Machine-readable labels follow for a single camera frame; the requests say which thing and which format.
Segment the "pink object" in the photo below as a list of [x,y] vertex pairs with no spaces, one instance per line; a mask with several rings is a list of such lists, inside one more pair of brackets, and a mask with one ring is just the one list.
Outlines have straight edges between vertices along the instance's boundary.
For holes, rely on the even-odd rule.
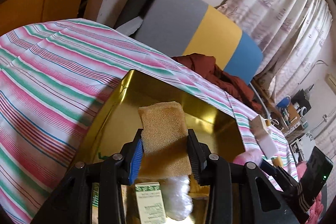
[[251,149],[244,153],[239,154],[233,160],[234,164],[245,165],[248,161],[252,161],[260,166],[262,160],[262,153],[259,149]]
[[[303,161],[296,167],[299,179],[302,178],[303,174],[307,169],[306,164],[307,162]],[[315,199],[314,204],[310,207],[309,211],[310,214],[308,220],[306,221],[306,224],[317,224],[320,215],[322,214],[323,211],[323,204],[321,203],[321,200],[322,200],[322,193],[319,192],[319,194]]]

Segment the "brown cloth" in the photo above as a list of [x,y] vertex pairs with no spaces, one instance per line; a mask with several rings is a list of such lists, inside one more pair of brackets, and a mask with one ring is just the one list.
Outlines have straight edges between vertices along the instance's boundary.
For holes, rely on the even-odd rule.
[[220,87],[255,112],[262,112],[262,106],[253,101],[253,90],[251,90],[239,77],[229,75],[222,71],[216,65],[216,59],[213,56],[193,53],[185,56],[172,57],[172,59]]

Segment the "yellow panel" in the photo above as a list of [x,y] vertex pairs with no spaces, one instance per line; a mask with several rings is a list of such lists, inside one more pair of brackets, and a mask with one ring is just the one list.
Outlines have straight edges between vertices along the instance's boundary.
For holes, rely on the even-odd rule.
[[225,15],[209,6],[183,55],[200,53],[214,56],[224,69],[242,37],[241,29]]
[[0,35],[41,21],[43,0],[7,0],[0,4]]
[[88,0],[85,8],[84,18],[96,21],[102,2],[103,0]]
[[45,0],[43,21],[76,18],[81,0]]

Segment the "silver screw head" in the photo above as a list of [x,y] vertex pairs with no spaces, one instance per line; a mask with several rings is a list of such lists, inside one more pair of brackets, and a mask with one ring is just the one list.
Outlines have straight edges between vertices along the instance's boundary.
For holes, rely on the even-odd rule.
[[255,165],[255,163],[254,162],[248,162],[247,164],[246,164],[246,167],[248,168],[248,169],[254,169],[254,168],[256,168],[256,165]]
[[211,159],[211,160],[218,160],[219,156],[217,154],[210,154],[209,155],[209,159]]
[[76,162],[75,167],[80,169],[80,168],[83,168],[84,165],[85,165],[85,163],[83,163],[82,161],[79,161],[79,162]]
[[121,160],[123,158],[123,155],[120,154],[120,153],[115,153],[115,154],[113,154],[112,158],[114,160]]

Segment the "pink cloth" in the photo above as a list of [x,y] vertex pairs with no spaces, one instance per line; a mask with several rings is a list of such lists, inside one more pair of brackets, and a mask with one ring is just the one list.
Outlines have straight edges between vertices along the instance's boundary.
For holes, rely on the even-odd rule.
[[[302,178],[303,174],[305,173],[307,169],[306,164],[307,162],[303,161],[296,167],[299,179]],[[306,221],[306,224],[317,224],[320,218],[320,215],[322,214],[322,211],[323,211],[323,204],[321,200],[322,200],[322,193],[319,192],[314,204],[310,207],[310,211],[309,211],[310,215],[309,215],[308,220]]]

